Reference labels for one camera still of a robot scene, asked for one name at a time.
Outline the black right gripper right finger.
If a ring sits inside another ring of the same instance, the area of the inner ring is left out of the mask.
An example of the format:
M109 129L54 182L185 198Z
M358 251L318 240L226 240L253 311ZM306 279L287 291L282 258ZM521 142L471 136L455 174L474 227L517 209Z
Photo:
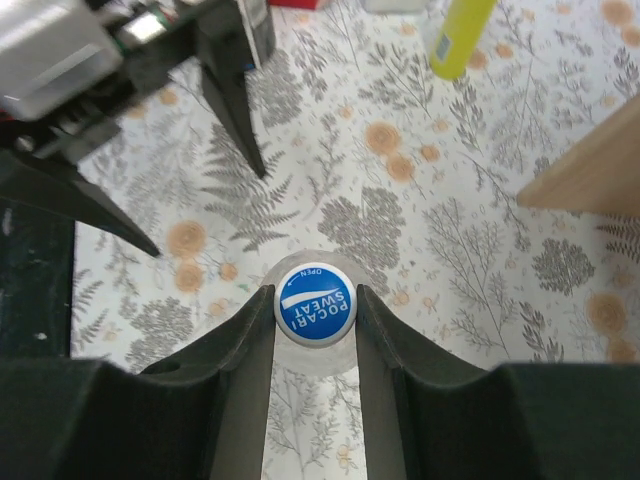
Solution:
M635 479L639 369L480 369L397 318L368 286L355 324L371 479Z

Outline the blue cap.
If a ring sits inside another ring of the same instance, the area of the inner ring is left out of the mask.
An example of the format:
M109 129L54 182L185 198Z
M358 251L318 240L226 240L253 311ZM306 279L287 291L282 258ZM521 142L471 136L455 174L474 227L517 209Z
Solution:
M275 290L274 315L284 335L305 348L341 341L357 313L354 283L337 267L308 262L290 269Z

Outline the clear round bottle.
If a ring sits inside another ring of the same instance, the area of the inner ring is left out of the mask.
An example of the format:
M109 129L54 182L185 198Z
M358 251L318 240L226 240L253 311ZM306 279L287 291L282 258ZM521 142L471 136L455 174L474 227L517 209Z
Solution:
M342 270L355 288L369 281L365 270L344 255L323 250L302 250L276 263L264 276L262 283L276 287L292 268L308 263L323 262ZM356 365L354 324L338 343L327 348L305 348L287 338L276 322L274 360L282 367L309 376L326 377L344 373Z

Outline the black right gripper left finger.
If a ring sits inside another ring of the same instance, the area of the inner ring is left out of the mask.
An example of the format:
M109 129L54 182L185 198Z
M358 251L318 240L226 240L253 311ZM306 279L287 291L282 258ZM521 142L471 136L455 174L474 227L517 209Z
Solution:
M274 353L274 289L132 374L102 360L1 364L5 479L257 479Z

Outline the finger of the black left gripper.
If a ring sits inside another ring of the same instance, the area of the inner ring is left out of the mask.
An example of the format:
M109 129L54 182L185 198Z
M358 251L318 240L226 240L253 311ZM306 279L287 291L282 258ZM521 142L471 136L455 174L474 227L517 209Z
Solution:
M253 132L245 79L253 57L237 3L199 3L195 44L205 100L251 170L263 178L266 168Z
M1 197L109 232L146 254L160 251L147 234L76 167L1 150Z

